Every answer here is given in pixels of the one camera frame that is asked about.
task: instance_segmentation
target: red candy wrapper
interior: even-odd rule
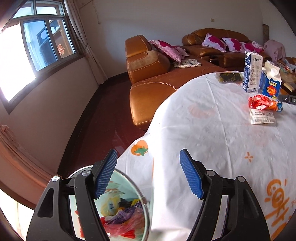
[[[264,95],[255,95],[249,98],[249,108],[257,110],[273,110],[281,112],[283,103],[270,100]]]

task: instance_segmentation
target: pink pillow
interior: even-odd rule
[[[264,48],[263,48],[263,46],[260,45],[259,43],[253,41],[253,42],[252,42],[252,45],[253,45],[253,47],[254,47],[254,49],[256,50],[257,53],[262,53],[262,52],[264,52]]]
[[[222,38],[222,40],[227,44],[230,52],[244,53],[244,48],[237,39]]]
[[[157,49],[162,53],[167,54],[170,58],[175,60],[178,63],[181,63],[181,60],[184,58],[172,45],[160,41],[160,40],[150,40],[149,43],[153,44]]]
[[[182,49],[178,46],[172,46],[174,49],[176,49],[182,56],[189,56],[189,54],[186,53],[185,49]]]
[[[253,47],[252,43],[244,43],[244,42],[240,42],[240,43],[246,52],[257,53],[257,51]]]
[[[222,40],[218,39],[213,35],[210,35],[209,33],[207,33],[205,40],[202,43],[202,46],[208,46],[218,49],[221,52],[226,52],[226,44]]]

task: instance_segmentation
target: white tablecloth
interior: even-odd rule
[[[192,79],[162,103],[147,133],[118,159],[116,168],[151,199],[151,230],[160,231],[161,240],[186,240],[202,203],[181,168],[183,148],[222,177],[247,179],[272,239],[293,214],[296,106],[284,103],[274,113],[276,124],[251,125],[250,96],[238,84],[220,84],[215,73]],[[214,238],[222,231],[226,200]]]

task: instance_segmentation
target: milk carton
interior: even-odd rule
[[[265,66],[262,68],[259,87],[263,95],[276,100],[281,87],[279,67],[266,61]]]
[[[246,52],[244,61],[244,81],[242,87],[247,93],[258,93],[263,57]]]

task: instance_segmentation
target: red tile floor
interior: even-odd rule
[[[134,140],[145,134],[132,121],[130,88],[127,73],[112,77],[99,86],[65,150],[58,170],[63,178],[104,159],[111,148],[121,155]]]

